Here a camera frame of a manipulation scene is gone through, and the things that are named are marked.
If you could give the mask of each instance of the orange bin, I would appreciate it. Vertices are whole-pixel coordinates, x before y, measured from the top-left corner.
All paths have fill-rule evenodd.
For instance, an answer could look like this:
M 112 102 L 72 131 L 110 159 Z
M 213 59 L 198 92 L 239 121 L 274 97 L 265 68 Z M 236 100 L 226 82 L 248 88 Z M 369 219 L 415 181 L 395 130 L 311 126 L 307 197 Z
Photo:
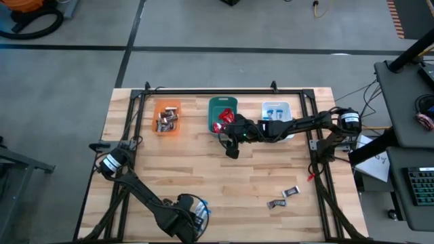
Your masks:
M 44 0 L 0 0 L 10 10 L 23 13 L 35 11 L 42 7 Z
M 157 120 L 158 114 L 165 112 L 166 107 L 176 107 L 176 113 L 178 114 L 178 120 L 175 121 L 175 129 L 168 132 L 157 132 Z M 181 101 L 175 99 L 160 99 L 155 101 L 154 118 L 152 121 L 152 130 L 158 136 L 177 136 L 181 126 Z

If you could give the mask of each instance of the white bin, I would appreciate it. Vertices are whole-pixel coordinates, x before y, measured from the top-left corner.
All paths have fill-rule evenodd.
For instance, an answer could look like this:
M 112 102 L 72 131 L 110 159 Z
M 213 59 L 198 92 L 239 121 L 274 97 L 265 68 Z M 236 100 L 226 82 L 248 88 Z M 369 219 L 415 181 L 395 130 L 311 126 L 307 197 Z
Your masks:
M 273 111 L 273 120 L 277 119 L 277 110 L 282 110 L 282 118 L 281 121 L 287 122 L 292 120 L 292 113 L 291 113 L 291 106 L 288 102 L 263 102 L 262 103 L 262 117 L 261 119 L 267 120 L 269 117 L 267 111 L 272 110 Z M 289 140 L 294 137 L 294 134 L 288 135 L 286 139 L 283 141 Z

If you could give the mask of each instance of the red object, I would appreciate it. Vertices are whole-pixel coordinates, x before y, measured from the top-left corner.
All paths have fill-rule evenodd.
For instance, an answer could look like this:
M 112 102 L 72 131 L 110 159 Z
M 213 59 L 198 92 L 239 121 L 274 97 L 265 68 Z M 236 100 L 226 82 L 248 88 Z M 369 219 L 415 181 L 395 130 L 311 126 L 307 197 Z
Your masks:
M 235 120 L 235 116 L 230 108 L 226 108 L 218 118 L 223 120 L 224 123 L 232 123 Z
M 217 122 L 214 122 L 212 124 L 212 128 L 213 128 L 214 133 L 221 133 L 223 126 Z
M 311 174 L 311 175 L 307 178 L 307 181 L 310 182 L 314 177 L 315 177 L 315 174 Z

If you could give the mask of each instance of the orange vacuum hose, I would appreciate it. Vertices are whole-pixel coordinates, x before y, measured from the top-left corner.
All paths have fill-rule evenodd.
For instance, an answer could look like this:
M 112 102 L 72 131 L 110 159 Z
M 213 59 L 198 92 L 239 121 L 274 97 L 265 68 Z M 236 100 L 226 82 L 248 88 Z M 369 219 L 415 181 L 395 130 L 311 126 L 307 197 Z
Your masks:
M 44 0 L 0 0 L 0 2 L 10 10 L 27 13 L 42 7 Z

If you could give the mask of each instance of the yellow cable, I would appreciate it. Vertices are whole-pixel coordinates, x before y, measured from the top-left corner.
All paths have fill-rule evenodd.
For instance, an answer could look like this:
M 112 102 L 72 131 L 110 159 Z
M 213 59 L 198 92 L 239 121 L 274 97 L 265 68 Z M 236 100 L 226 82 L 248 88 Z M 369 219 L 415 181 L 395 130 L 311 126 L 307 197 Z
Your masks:
M 388 129 L 390 126 L 366 126 L 362 125 L 365 129 Z
M 328 10 L 330 9 L 330 7 L 333 5 L 333 0 L 330 0 L 330 2 L 329 2 L 329 4 L 328 4 L 328 6 L 327 6 L 327 9 L 324 11 L 324 13 L 322 14 L 322 15 L 320 15 L 320 16 L 318 16 L 318 13 L 317 13 L 317 6 L 318 5 L 315 5 L 315 6 L 313 6 L 313 15 L 316 17 L 316 18 L 320 18 L 320 17 L 322 17 L 322 16 L 324 16 L 324 14 L 326 14 L 327 12 L 328 12 Z
M 434 45 L 430 48 L 426 48 L 423 52 L 421 52 L 418 57 L 423 57 L 425 54 L 429 53 L 432 49 L 434 49 Z

